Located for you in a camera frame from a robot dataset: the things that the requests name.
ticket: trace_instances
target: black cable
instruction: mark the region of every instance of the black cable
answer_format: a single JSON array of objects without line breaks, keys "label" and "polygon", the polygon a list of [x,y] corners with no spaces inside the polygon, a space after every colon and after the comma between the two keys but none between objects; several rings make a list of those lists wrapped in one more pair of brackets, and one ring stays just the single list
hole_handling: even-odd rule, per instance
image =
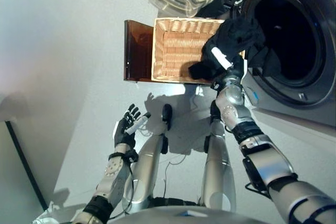
[{"label": "black cable", "polygon": [[224,126],[224,129],[225,129],[228,133],[231,133],[231,134],[232,134],[232,131],[230,131],[230,130],[226,127],[226,125]]},{"label": "black cable", "polygon": [[249,191],[252,191],[252,192],[254,192],[254,193],[263,195],[263,196],[265,196],[265,197],[268,198],[268,199],[271,199],[271,197],[270,197],[269,195],[264,194],[264,193],[261,193],[261,192],[259,192],[259,191],[257,191],[257,190],[254,190],[254,189],[249,188],[249,186],[250,186],[251,184],[252,184],[252,183],[248,183],[248,184],[246,184],[246,185],[245,185],[245,189],[247,189],[247,190],[249,190]]},{"label": "black cable", "polygon": [[131,180],[132,180],[132,195],[131,195],[131,200],[128,202],[128,205],[127,207],[120,213],[120,214],[117,214],[116,216],[113,216],[111,217],[109,220],[113,220],[119,216],[122,216],[123,214],[126,214],[127,211],[129,210],[131,204],[132,204],[132,201],[133,201],[133,196],[134,196],[134,176],[133,176],[133,172],[132,172],[132,169],[131,169],[131,166],[129,165],[129,169],[130,169],[130,174],[131,174]]}]

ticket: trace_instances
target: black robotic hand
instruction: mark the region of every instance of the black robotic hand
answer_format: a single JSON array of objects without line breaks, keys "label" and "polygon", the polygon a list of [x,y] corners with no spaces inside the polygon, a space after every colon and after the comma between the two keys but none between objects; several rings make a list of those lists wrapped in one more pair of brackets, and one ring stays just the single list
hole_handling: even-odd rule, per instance
[{"label": "black robotic hand", "polygon": [[130,127],[134,126],[135,121],[140,116],[140,112],[138,112],[139,108],[132,104],[125,112],[123,118],[118,122],[117,129],[114,134],[114,146],[117,144],[126,143],[131,149],[135,146],[134,136],[135,133],[127,133],[125,132]]}]

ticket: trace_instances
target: white floor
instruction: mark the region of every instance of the white floor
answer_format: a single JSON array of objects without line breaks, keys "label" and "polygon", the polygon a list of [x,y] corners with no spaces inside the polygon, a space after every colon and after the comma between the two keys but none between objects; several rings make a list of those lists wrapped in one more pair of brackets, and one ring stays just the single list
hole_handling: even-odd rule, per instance
[{"label": "white floor", "polygon": [[[161,157],[154,195],[163,194],[168,162],[186,153],[167,170],[166,195],[197,200],[206,158],[200,150],[215,93],[205,88],[195,96],[195,87],[123,81],[123,22],[152,25],[157,10],[147,0],[0,0],[0,9],[0,120],[13,122],[42,193],[55,203],[51,215],[68,221],[90,200],[113,152],[113,126],[131,103],[152,112],[150,131],[162,105],[173,106],[170,153]],[[332,152],[260,126],[301,179],[336,198]],[[146,137],[137,132],[136,139],[139,150]],[[270,200],[244,189],[242,155],[230,134],[226,141],[237,212],[283,223]]]},{"label": "white floor", "polygon": [[[196,88],[195,85],[189,85],[187,88],[181,84],[126,83],[125,85],[136,89],[137,99],[134,97],[132,101],[140,107],[140,110],[147,109],[153,114],[145,130],[136,133],[137,151],[160,119],[162,105],[170,103],[173,106],[172,129],[167,133],[170,152],[161,156],[154,196],[163,195],[164,171],[167,164],[179,163],[186,154],[183,162],[179,165],[170,165],[167,169],[166,197],[197,201],[201,195],[206,159],[206,154],[203,153],[203,141],[209,131],[209,105],[215,97],[215,92],[209,87]],[[147,92],[151,94],[150,98],[146,97]],[[259,125],[289,158],[301,179],[318,186],[332,197],[336,196],[334,155],[265,124],[259,123]],[[84,207],[90,200],[93,189],[102,176],[107,156],[113,150],[112,141],[108,138],[93,141],[89,137],[82,136],[75,139],[77,141],[71,141],[68,147],[55,187],[53,201],[57,206],[60,204],[64,206],[61,212],[56,212],[57,216],[61,216],[59,221],[71,219],[75,210]],[[244,189],[248,178],[242,165],[243,156],[234,137],[229,133],[226,135],[226,143],[235,176],[237,212],[269,223],[283,223],[270,200]],[[64,197],[67,194],[64,190],[69,193],[67,199]],[[120,206],[112,215],[119,211],[122,211]]]}]

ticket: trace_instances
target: laundry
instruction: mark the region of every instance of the laundry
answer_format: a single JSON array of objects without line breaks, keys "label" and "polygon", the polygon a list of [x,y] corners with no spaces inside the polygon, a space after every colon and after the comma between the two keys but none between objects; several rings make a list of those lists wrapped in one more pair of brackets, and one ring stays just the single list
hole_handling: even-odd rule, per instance
[{"label": "laundry", "polygon": [[202,49],[202,61],[189,67],[193,79],[212,80],[225,71],[214,57],[211,50],[217,47],[229,62],[241,67],[240,52],[246,50],[248,67],[262,68],[263,76],[274,76],[281,73],[281,64],[276,53],[266,47],[265,36],[255,19],[246,20],[243,17],[227,19],[221,24]]}]

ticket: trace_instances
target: wicker basket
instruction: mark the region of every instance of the wicker basket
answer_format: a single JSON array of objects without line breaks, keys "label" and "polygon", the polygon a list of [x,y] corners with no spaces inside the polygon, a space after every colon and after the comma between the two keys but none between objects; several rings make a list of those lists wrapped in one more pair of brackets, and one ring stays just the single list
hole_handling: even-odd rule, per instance
[{"label": "wicker basket", "polygon": [[193,80],[188,67],[199,62],[202,47],[224,20],[202,18],[157,18],[153,34],[152,80],[209,83]]}]

